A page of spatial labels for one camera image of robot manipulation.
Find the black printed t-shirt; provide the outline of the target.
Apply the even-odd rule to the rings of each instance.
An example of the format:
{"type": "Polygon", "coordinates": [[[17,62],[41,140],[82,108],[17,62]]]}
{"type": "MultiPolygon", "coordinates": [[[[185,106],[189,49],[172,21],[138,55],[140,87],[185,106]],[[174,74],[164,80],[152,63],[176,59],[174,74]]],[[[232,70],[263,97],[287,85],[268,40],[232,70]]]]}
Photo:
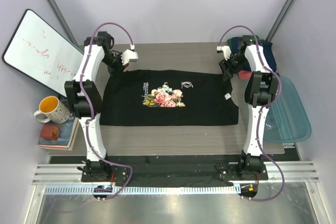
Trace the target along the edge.
{"type": "Polygon", "coordinates": [[[134,70],[111,76],[100,123],[106,126],[229,126],[238,124],[230,81],[221,74],[134,70]]]}

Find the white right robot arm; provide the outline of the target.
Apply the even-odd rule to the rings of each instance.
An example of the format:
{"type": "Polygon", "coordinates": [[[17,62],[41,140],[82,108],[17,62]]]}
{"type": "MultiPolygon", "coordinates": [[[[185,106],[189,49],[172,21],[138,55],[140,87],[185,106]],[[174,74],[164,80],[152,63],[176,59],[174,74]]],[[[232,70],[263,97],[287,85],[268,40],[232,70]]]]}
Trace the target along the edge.
{"type": "Polygon", "coordinates": [[[257,40],[244,36],[236,54],[232,53],[229,46],[218,45],[216,50],[224,57],[219,63],[224,82],[238,74],[245,63],[248,63],[251,69],[244,97],[248,107],[246,142],[238,164],[230,165],[228,173],[241,180],[256,179],[259,174],[266,172],[262,146],[265,121],[269,104],[276,98],[279,77],[269,67],[263,48],[257,40]]]}

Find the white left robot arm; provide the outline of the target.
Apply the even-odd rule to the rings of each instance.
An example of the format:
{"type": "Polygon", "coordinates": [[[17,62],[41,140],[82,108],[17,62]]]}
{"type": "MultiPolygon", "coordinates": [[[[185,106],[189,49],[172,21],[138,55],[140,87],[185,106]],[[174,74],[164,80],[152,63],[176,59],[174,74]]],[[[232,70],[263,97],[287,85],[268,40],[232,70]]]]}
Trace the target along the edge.
{"type": "Polygon", "coordinates": [[[83,182],[105,182],[112,175],[108,154],[102,141],[100,115],[102,97],[96,87],[95,80],[103,62],[108,72],[119,76],[125,66],[122,64],[122,53],[113,50],[114,38],[106,31],[100,31],[95,37],[88,37],[85,42],[84,57],[78,72],[71,81],[65,82],[65,92],[70,110],[78,118],[83,130],[87,154],[82,171],[83,182]]]}

